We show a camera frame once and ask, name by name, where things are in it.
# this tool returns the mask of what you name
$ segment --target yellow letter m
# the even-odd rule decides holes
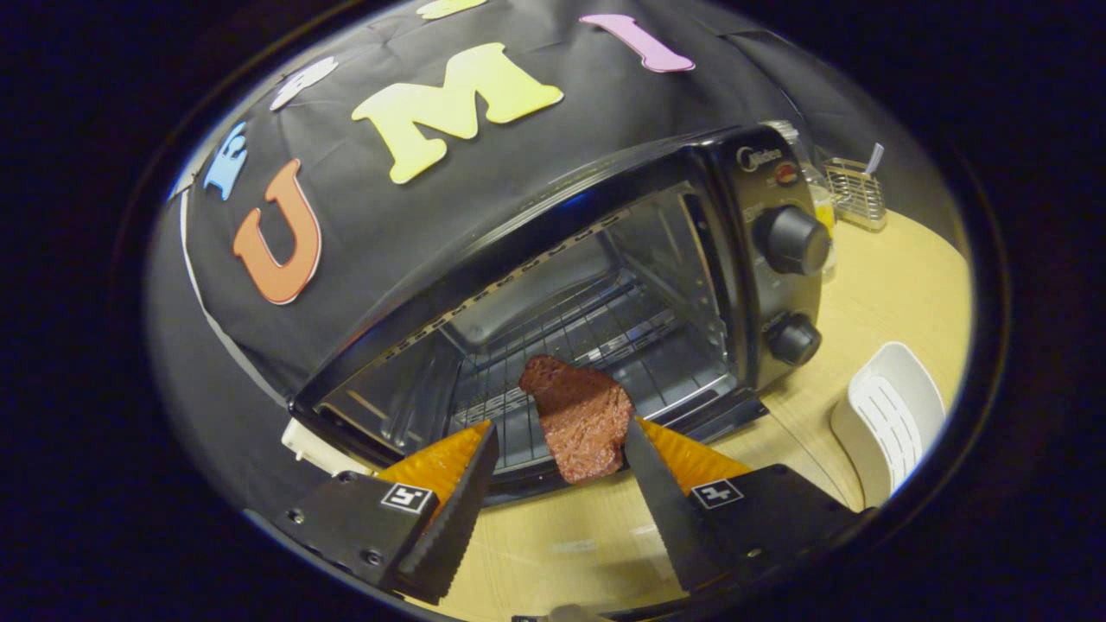
[[[541,84],[503,55],[502,43],[487,43],[449,59],[441,87],[393,84],[354,108],[353,120],[373,122],[396,160],[392,180],[406,184],[446,155],[446,142],[428,141],[415,124],[458,138],[474,137],[476,93],[488,102],[492,123],[510,123],[564,97],[560,89]]]

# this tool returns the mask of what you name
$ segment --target raw steak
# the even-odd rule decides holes
[[[583,484],[622,467],[634,404],[611,376],[539,354],[526,362],[519,388],[538,402],[545,444],[565,481]]]

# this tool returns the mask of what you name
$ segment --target wooden table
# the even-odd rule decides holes
[[[841,222],[823,289],[818,353],[761,395],[771,414],[713,447],[752,468],[783,463],[853,508],[856,471],[830,429],[848,381],[888,341],[906,343],[948,411],[967,359],[971,283],[947,241],[895,212],[872,234]],[[577,603],[594,612],[685,595],[628,471],[483,510],[449,595],[428,609],[507,622]]]

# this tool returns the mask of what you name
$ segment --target midea logo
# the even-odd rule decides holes
[[[738,149],[738,165],[741,166],[741,170],[745,173],[752,173],[760,168],[760,165],[772,162],[783,157],[780,149],[769,149],[765,152],[753,153],[752,147],[741,147]]]

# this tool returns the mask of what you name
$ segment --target wire basket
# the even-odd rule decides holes
[[[864,173],[867,165],[839,157],[825,163],[837,216],[872,231],[887,226],[887,206],[879,180]]]

